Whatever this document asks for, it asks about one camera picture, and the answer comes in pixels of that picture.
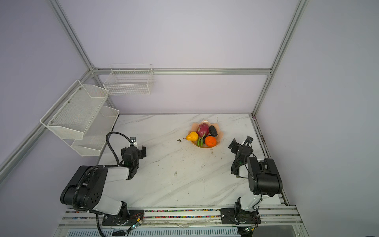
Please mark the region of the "orange fruit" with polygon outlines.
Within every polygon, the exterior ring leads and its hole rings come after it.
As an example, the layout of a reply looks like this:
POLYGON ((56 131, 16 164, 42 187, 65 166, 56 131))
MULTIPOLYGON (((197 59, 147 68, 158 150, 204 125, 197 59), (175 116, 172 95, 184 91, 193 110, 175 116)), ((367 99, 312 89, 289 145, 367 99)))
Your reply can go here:
POLYGON ((207 136, 204 139, 204 144, 208 147, 214 147, 217 145, 217 139, 216 137, 213 137, 213 136, 207 136))

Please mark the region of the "dark avocado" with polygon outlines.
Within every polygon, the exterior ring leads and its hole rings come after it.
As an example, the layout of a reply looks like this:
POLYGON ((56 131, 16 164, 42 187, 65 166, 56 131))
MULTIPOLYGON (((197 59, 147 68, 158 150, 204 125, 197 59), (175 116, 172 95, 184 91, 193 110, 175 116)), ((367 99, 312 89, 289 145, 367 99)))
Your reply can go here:
POLYGON ((215 128, 215 126, 213 126, 213 125, 209 126, 209 134, 212 137, 218 136, 218 132, 217 132, 217 129, 215 128))

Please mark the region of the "pink dragon fruit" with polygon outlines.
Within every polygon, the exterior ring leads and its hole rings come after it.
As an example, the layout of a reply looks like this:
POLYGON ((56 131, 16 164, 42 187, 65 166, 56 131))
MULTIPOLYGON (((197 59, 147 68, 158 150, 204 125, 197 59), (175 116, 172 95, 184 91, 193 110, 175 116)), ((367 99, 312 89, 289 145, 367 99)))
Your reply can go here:
POLYGON ((206 123, 201 123, 198 126, 196 132, 199 135, 199 139, 197 141, 197 146, 202 147, 204 137, 206 137, 209 134, 209 125, 206 123))

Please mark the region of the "yellow pear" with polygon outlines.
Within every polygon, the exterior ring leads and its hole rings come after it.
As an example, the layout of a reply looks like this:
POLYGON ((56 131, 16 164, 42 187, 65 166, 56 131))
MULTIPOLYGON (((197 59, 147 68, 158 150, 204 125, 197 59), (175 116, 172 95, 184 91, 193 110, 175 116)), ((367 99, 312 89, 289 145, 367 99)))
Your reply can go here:
POLYGON ((197 132, 195 132, 195 131, 190 132, 190 133, 186 136, 186 140, 187 140, 187 141, 197 142, 198 139, 199 139, 199 135, 198 135, 197 132))

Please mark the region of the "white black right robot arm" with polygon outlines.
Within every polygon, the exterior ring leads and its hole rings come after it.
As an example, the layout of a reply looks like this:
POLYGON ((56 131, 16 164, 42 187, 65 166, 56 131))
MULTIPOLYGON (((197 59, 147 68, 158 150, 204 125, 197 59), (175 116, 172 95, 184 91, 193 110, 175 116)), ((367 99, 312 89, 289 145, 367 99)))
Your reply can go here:
POLYGON ((242 178, 239 170, 241 167, 245 168, 250 190, 235 202, 232 221, 236 224, 250 221, 258 223, 259 207, 262 202, 269 197, 281 194, 283 189, 275 161, 269 158, 259 160, 252 148, 253 140, 248 136, 244 143, 240 144, 233 139, 229 145, 229 149, 235 154, 231 165, 231 174, 242 178))

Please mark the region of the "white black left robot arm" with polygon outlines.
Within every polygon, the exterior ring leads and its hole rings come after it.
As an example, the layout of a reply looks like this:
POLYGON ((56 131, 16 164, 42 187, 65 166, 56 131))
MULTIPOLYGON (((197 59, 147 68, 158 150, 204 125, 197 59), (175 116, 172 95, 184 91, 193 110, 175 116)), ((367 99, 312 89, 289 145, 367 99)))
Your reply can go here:
POLYGON ((62 191, 60 202, 71 205, 76 211, 103 215, 116 225, 141 221, 144 211, 131 213, 126 202, 104 194, 107 183, 133 179, 140 160, 147 156, 147 148, 125 147, 121 149, 121 156, 119 165, 80 166, 62 191))

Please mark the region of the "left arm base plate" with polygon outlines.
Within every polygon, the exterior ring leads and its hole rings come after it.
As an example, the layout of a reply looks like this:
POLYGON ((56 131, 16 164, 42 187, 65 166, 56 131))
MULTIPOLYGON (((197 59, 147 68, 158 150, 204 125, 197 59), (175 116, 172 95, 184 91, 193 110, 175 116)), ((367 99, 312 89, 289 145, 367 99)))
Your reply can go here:
POLYGON ((129 209, 125 214, 105 215, 102 221, 103 226, 132 226, 144 217, 143 209, 129 209))

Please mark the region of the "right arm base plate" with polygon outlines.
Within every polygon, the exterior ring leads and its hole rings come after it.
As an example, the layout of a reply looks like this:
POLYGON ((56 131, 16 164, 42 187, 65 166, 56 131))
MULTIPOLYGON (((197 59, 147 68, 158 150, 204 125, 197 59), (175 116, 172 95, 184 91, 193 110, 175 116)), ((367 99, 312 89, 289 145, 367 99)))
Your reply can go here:
POLYGON ((222 224, 260 224, 261 219, 257 211, 236 211, 233 208, 222 208, 221 221, 222 224))

